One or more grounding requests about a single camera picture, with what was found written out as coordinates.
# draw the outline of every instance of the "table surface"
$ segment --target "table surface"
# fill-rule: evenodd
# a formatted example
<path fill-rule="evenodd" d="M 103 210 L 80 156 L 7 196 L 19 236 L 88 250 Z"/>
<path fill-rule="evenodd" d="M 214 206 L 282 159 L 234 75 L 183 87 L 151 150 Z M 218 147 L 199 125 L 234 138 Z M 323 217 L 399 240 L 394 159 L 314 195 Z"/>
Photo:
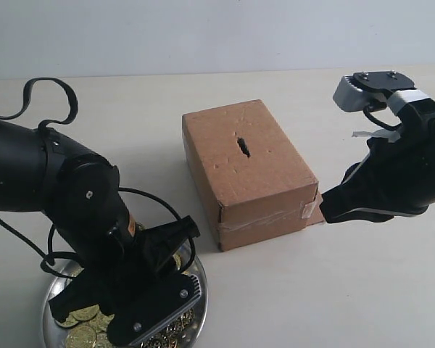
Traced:
<path fill-rule="evenodd" d="M 435 65 L 369 68 L 399 70 L 435 99 Z M 72 125 L 57 128 L 118 165 L 124 186 L 159 195 L 201 229 L 196 244 L 210 303 L 195 347 L 435 347 L 435 204 L 415 218 L 316 225 L 219 253 L 186 164 L 182 114 L 262 99 L 317 175 L 320 190 L 335 186 L 368 152 L 366 138 L 352 132 L 376 129 L 332 101 L 340 77 L 357 70 L 66 80 L 80 111 Z M 20 108 L 23 84 L 0 81 L 1 115 Z M 66 112 L 62 91 L 43 82 L 17 123 L 35 127 Z M 383 118 L 396 122 L 388 112 Z M 147 226 L 170 220 L 154 203 L 125 199 Z M 43 215 L 0 216 L 45 247 L 50 223 Z M 61 239 L 56 245 L 67 248 Z M 0 228 L 0 347 L 39 347 L 51 280 L 39 262 Z"/>

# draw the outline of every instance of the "robotic arm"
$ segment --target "robotic arm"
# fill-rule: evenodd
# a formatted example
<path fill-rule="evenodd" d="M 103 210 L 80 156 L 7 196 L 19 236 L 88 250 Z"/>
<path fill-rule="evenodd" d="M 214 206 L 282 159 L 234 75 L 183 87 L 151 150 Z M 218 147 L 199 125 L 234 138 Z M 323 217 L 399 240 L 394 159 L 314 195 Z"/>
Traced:
<path fill-rule="evenodd" d="M 384 130 L 368 139 L 368 156 L 323 194 L 326 221 L 377 223 L 424 213 L 435 202 L 435 101 L 394 71 L 344 76 L 333 100 L 346 112 L 363 111 Z M 387 107 L 400 124 L 390 126 L 372 115 Z"/>
<path fill-rule="evenodd" d="M 63 87 L 70 103 L 67 119 L 44 120 L 35 130 L 8 122 L 27 109 L 33 84 L 39 80 L 51 80 Z M 124 347 L 148 339 L 201 296 L 198 279 L 182 274 L 193 262 L 192 238 L 199 236 L 195 222 L 189 216 L 181 218 L 151 194 L 120 188 L 115 166 L 48 127 L 75 119 L 78 102 L 66 83 L 53 78 L 30 80 L 23 101 L 16 115 L 0 117 L 0 211 L 42 212 L 53 222 L 50 238 L 56 229 L 75 250 L 53 252 L 49 243 L 48 254 L 39 252 L 43 270 L 58 274 L 49 267 L 55 258 L 72 259 L 84 267 L 50 300 L 52 315 L 64 321 L 74 310 L 99 305 L 105 315 L 115 314 L 107 332 L 114 345 Z M 141 231 L 119 191 L 155 199 L 174 214 L 176 221 Z M 39 251 L 1 219 L 0 224 Z M 192 257 L 176 270 L 172 256 L 187 240 Z"/>

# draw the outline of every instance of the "white wall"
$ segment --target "white wall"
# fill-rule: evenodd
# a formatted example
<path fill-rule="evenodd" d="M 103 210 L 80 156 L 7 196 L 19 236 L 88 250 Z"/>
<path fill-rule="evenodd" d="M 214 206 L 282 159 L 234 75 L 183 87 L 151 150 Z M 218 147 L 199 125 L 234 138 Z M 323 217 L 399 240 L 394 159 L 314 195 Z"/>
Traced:
<path fill-rule="evenodd" d="M 0 78 L 435 62 L 435 0 L 0 0 Z"/>

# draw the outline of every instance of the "metal tray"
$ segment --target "metal tray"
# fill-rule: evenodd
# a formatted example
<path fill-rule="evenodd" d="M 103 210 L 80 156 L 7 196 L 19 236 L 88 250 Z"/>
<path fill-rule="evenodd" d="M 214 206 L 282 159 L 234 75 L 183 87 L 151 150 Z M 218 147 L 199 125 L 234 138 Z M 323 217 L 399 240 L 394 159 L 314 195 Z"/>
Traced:
<path fill-rule="evenodd" d="M 183 262 L 186 262 L 190 257 L 190 249 L 183 245 L 178 250 Z M 77 263 L 69 261 L 61 270 L 63 274 L 71 274 L 78 267 Z M 208 289 L 207 279 L 204 273 L 202 263 L 195 257 L 195 261 L 187 272 L 198 276 L 202 286 L 202 298 L 194 306 L 195 317 L 191 325 L 183 331 L 178 337 L 177 348 L 190 348 L 194 345 L 198 335 L 200 334 L 204 320 L 206 318 L 208 307 Z M 54 277 L 49 290 L 46 293 L 42 307 L 42 331 L 41 331 L 41 346 L 43 348 L 65 348 L 67 329 L 60 328 L 54 321 L 50 313 L 49 300 L 58 295 L 66 286 L 66 278 Z"/>

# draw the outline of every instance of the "cardboard box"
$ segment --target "cardboard box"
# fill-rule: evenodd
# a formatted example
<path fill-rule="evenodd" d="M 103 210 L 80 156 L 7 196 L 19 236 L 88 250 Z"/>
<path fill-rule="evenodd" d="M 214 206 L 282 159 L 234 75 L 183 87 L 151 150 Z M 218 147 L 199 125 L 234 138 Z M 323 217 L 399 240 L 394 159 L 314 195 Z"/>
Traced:
<path fill-rule="evenodd" d="M 183 143 L 221 250 L 323 221 L 318 180 L 262 101 L 184 115 Z"/>

